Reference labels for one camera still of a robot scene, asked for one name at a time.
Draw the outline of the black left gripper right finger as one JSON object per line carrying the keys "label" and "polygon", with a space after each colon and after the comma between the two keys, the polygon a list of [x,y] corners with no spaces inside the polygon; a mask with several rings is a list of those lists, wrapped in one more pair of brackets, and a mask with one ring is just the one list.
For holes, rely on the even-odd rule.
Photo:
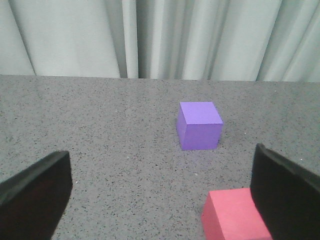
{"label": "black left gripper right finger", "polygon": [[274,240],[320,238],[319,175],[258,143],[250,192]]}

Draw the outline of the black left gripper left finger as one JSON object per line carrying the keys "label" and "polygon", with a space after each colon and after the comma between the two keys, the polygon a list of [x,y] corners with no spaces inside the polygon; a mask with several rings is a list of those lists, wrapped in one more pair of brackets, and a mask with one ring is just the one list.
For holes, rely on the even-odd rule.
{"label": "black left gripper left finger", "polygon": [[70,153],[55,151],[0,184],[0,238],[50,240],[73,187]]}

